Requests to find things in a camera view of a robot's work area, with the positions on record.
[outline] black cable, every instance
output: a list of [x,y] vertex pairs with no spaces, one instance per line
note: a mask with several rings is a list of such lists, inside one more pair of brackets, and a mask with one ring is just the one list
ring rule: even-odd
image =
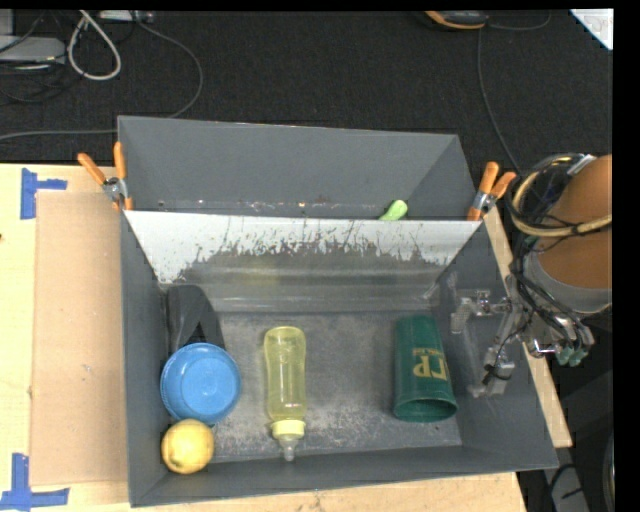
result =
[[[193,59],[195,65],[196,65],[196,67],[198,69],[198,87],[197,87],[196,93],[194,94],[194,96],[191,98],[191,100],[184,107],[182,107],[177,112],[174,112],[173,114],[167,116],[167,118],[172,119],[172,118],[176,118],[178,116],[181,116],[182,114],[184,114],[184,112],[186,112],[189,108],[191,108],[191,106],[198,100],[198,98],[200,97],[200,94],[202,92],[202,88],[203,88],[203,85],[204,85],[204,73],[202,71],[202,66],[200,64],[200,61],[198,60],[198,58],[195,56],[195,54],[189,48],[187,48],[185,45],[183,45],[179,41],[177,41],[177,40],[175,40],[175,39],[173,39],[173,38],[171,38],[169,36],[165,36],[164,34],[149,28],[148,26],[146,26],[142,22],[138,22],[138,23],[139,23],[140,27],[145,29],[147,32],[150,32],[151,34],[154,34],[157,37],[165,39],[166,41],[168,41],[168,42],[178,46],[182,50],[184,50]],[[115,129],[115,128],[105,128],[105,129],[95,129],[95,130],[41,130],[41,131],[35,130],[35,131],[14,132],[14,133],[8,133],[6,135],[0,135],[0,142],[5,141],[5,140],[19,138],[19,137],[33,137],[33,136],[36,136],[36,135],[106,135],[106,134],[113,134],[113,133],[117,133],[117,129]]]
[[43,69],[22,69],[24,65],[0,65],[0,68],[9,70],[9,72],[0,73],[0,76],[11,77],[9,83],[15,83],[16,88],[21,92],[18,95],[5,87],[0,88],[0,94],[9,99],[9,101],[0,103],[0,106],[44,103],[68,91],[81,80],[81,77],[74,73],[75,76],[72,80],[63,82],[68,68],[59,63],[52,63]]
[[[549,483],[549,496],[551,497],[552,501],[553,501],[553,491],[554,491],[556,485],[558,484],[558,480],[560,480],[560,477],[562,476],[562,474],[567,469],[570,469],[570,468],[577,469],[577,466],[575,464],[573,464],[573,463],[563,464],[562,466],[560,466],[558,468],[558,471],[556,471],[556,473],[553,475],[553,478],[551,479],[551,482]],[[577,494],[581,490],[582,490],[582,488],[579,487],[575,491],[571,491],[571,492],[565,494],[564,496],[562,496],[562,499],[568,498],[569,496],[573,496],[574,494]]]
[[533,253],[536,253],[536,254],[543,254],[543,253],[553,249],[556,245],[560,244],[561,242],[564,242],[568,238],[571,238],[571,236],[563,236],[562,238],[559,238],[558,240],[553,242],[549,247],[545,247],[544,249],[530,249],[530,252],[533,252]]
[[500,128],[498,128],[498,123],[496,122],[496,118],[493,115],[493,110],[491,108],[491,105],[489,104],[489,98],[487,97],[487,92],[486,92],[485,87],[484,87],[484,78],[482,77],[482,58],[481,58],[481,56],[482,56],[482,30],[478,30],[477,69],[478,69],[478,81],[480,82],[480,92],[482,93],[482,99],[484,101],[484,106],[487,109],[487,113],[489,114],[489,119],[491,119],[491,125],[493,126],[493,131],[498,136],[498,139],[500,140],[500,144],[502,144],[502,148],[504,149],[505,153],[507,153],[507,155],[509,157],[509,160],[511,160],[513,168],[516,170],[516,172],[518,174],[522,175],[522,171],[520,170],[520,166],[518,165],[518,162],[516,161],[515,157],[511,153],[511,150],[509,149],[509,146],[507,146],[507,142],[504,140],[504,137],[502,136],[502,132],[500,132]]
[[51,9],[51,17],[53,18],[53,21],[55,21],[56,25],[58,26],[58,34],[63,34],[63,36],[61,37],[61,39],[66,40],[66,34],[64,34],[64,29],[62,28],[62,24],[60,23],[60,20],[58,19],[58,15],[56,14],[56,12],[60,12],[59,9]]
[[202,72],[202,66],[200,65],[200,61],[194,55],[194,53],[191,50],[189,50],[189,48],[187,48],[185,45],[183,45],[179,41],[176,41],[175,39],[172,39],[169,36],[165,36],[164,34],[161,34],[160,32],[157,32],[157,31],[153,30],[152,28],[150,28],[149,26],[147,26],[145,23],[143,23],[141,21],[138,22],[138,24],[140,25],[141,28],[143,28],[147,32],[149,32],[149,33],[151,33],[151,34],[153,34],[153,35],[155,35],[155,36],[157,36],[157,37],[159,37],[161,39],[164,39],[165,41],[169,41],[170,43],[175,44],[179,48],[182,48],[189,55],[189,57],[191,57],[191,59],[193,60],[193,62],[196,65],[196,67],[198,68],[198,78],[199,78],[199,80],[198,80],[198,88],[197,88],[196,93],[194,94],[193,98],[183,108],[181,108],[180,110],[178,110],[174,114],[171,114],[170,116],[168,116],[169,118],[179,117],[179,116],[181,116],[182,114],[184,114],[187,110],[189,110],[191,108],[191,106],[198,100],[198,98],[200,97],[200,93],[202,92],[202,86],[204,85],[204,73]]
[[36,20],[31,24],[31,26],[29,27],[29,30],[27,30],[27,32],[20,36],[18,39],[14,39],[13,41],[11,41],[9,44],[3,46],[2,48],[0,48],[0,54],[6,52],[7,50],[10,50],[11,48],[18,46],[20,43],[24,42],[29,36],[31,36],[31,34],[33,34],[33,31],[36,29],[36,27],[38,26],[38,23],[40,23],[40,21],[42,20],[42,18],[44,17],[44,13],[46,12],[45,9],[43,9],[42,11],[40,11],[40,15],[36,18]]
[[604,494],[604,500],[607,505],[607,510],[613,512],[615,510],[615,498],[616,498],[616,474],[615,474],[615,461],[614,461],[614,446],[613,446],[613,430],[607,441],[604,457],[602,460],[602,489]]
[[130,26],[129,32],[127,32],[124,36],[121,36],[120,39],[115,40],[115,41],[112,39],[113,44],[122,44],[125,41],[131,39],[131,36],[135,33],[136,27],[138,26],[138,24],[137,23],[129,23],[129,26]]
[[585,328],[584,324],[578,318],[576,313],[569,307],[565,306],[561,302],[559,302],[555,297],[553,297],[548,291],[544,288],[540,287],[536,283],[532,282],[529,278],[524,275],[523,268],[523,258],[519,258],[514,260],[511,264],[511,273],[513,277],[517,281],[517,290],[518,294],[524,301],[531,307],[532,311],[537,314],[541,320],[543,320],[547,325],[551,328],[555,329],[559,333],[562,333],[564,336],[565,329],[564,326],[553,316],[553,314],[538,305],[536,300],[531,296],[529,290],[532,290],[538,297],[547,302],[547,304],[551,305],[557,311],[564,313],[575,325],[575,335],[576,340],[574,342],[574,349],[578,350],[582,348],[584,344],[584,340],[582,339],[581,331]]
[[[529,30],[539,30],[543,27],[546,27],[550,21],[551,21],[551,11],[549,11],[549,15],[544,23],[541,23],[540,25],[536,25],[533,27],[508,27],[504,25],[491,25],[491,24],[488,24],[487,26],[489,28],[496,28],[500,30],[512,30],[516,32],[524,32]],[[513,156],[513,153],[511,153],[511,150],[509,149],[509,146],[507,145],[507,142],[504,139],[502,132],[500,131],[500,128],[498,127],[498,123],[496,122],[495,116],[493,114],[493,109],[491,108],[491,105],[489,103],[489,98],[487,97],[487,92],[484,86],[484,78],[482,76],[482,32],[483,31],[484,29],[478,30],[478,49],[477,49],[478,81],[480,83],[480,92],[482,94],[482,100],[484,101],[485,108],[487,109],[487,113],[489,114],[489,118],[491,120],[491,125],[493,127],[494,132],[498,136],[498,139],[500,140],[500,144],[502,145],[502,148],[504,149],[505,153],[509,157],[511,164],[513,165],[513,168],[516,170],[518,174],[522,175],[520,166],[518,165],[517,160]]]
[[533,320],[533,312],[529,314],[529,318],[527,318],[517,329],[514,329],[513,331],[511,331],[511,333],[505,336],[504,340],[502,340],[502,343],[500,343],[500,346],[498,347],[498,352],[496,353],[496,359],[493,362],[493,366],[491,366],[491,368],[485,367],[485,370],[487,370],[490,374],[494,375],[492,370],[498,365],[498,361],[500,360],[500,354],[502,353],[502,350],[504,349],[507,342],[511,338],[514,338],[518,334],[521,334],[522,332],[524,332],[527,326],[531,323],[531,320]]
[[[530,174],[528,177],[528,182],[527,182],[528,189],[525,190],[524,192],[521,192],[520,190],[518,190],[518,192],[515,193],[516,195],[520,195],[517,205],[514,203],[514,199],[513,199],[514,189],[518,189],[518,187],[523,187],[524,184],[522,185],[519,184],[521,181],[520,178],[516,178],[515,180],[513,180],[509,184],[509,187],[507,188],[507,191],[505,192],[505,195],[504,195],[504,205],[506,210],[511,215],[512,219],[514,219],[514,221],[518,221],[519,223],[525,224],[527,227],[538,232],[537,233],[538,237],[547,236],[545,235],[545,233],[549,233],[549,232],[552,233],[550,235],[552,237],[561,237],[561,238],[571,238],[576,236],[582,237],[582,236],[589,235],[591,233],[597,233],[605,229],[610,229],[611,222],[605,225],[598,224],[598,225],[592,225],[589,227],[587,222],[570,222],[568,220],[559,218],[556,215],[549,213],[553,208],[555,202],[557,201],[557,198],[554,198],[555,201],[550,201],[548,199],[545,199],[544,197],[541,197],[540,194],[536,192],[534,185],[536,184],[537,180],[541,176],[544,177],[546,175],[550,175],[550,178],[548,179],[548,183],[547,183],[547,190],[543,193],[543,196],[546,197],[549,191],[549,187],[553,184],[554,177],[558,174],[563,175],[563,174],[566,174],[566,172],[562,168],[555,168],[552,170],[545,169],[542,171],[533,171],[532,174]],[[562,194],[562,192],[564,191],[564,187],[566,187],[568,183],[569,181],[567,181],[564,184],[562,190],[558,191],[556,193],[556,196],[559,197]],[[530,192],[535,193],[535,195],[537,196],[536,198],[538,199],[538,202],[535,204],[532,211],[527,212],[527,211],[524,211],[525,206],[523,205],[526,205],[528,200],[528,194]],[[549,220],[554,221],[556,224],[550,224],[549,222],[545,222]],[[558,229],[563,229],[564,232],[558,233]]]

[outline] clear plastic bottle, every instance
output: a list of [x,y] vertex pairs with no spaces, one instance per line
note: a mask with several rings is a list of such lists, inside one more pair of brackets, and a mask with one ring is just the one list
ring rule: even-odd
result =
[[275,327],[265,334],[267,411],[273,420],[273,437],[287,461],[294,459],[296,445],[304,436],[306,350],[304,332],[297,327]]

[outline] bin floor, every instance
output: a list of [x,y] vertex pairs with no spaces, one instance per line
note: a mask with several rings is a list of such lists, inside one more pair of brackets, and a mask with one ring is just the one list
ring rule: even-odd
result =
[[307,338],[307,426],[298,455],[460,445],[455,416],[437,423],[408,423],[393,416],[393,332],[401,316],[221,315],[226,348],[242,376],[242,395],[216,426],[213,462],[280,456],[266,409],[262,346],[265,332],[278,325],[299,327]]

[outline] green plastic cup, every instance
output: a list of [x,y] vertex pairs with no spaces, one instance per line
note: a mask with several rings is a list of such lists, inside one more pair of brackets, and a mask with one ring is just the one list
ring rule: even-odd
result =
[[457,412],[433,317],[414,315],[396,322],[394,385],[393,414],[400,420],[432,423]]

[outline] clamp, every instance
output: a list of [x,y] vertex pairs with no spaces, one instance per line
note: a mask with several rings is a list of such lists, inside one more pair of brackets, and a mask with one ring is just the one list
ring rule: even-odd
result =
[[127,168],[124,163],[122,144],[116,142],[113,146],[113,159],[116,167],[116,176],[107,179],[104,173],[96,165],[93,159],[86,153],[78,153],[78,162],[84,167],[91,177],[102,187],[105,194],[114,203],[114,208],[119,210],[133,210],[133,199],[129,195],[127,187]]
[[515,172],[505,172],[496,182],[499,172],[500,166],[496,162],[487,163],[478,192],[467,213],[467,220],[480,220],[484,217],[505,194],[507,187],[517,176]]

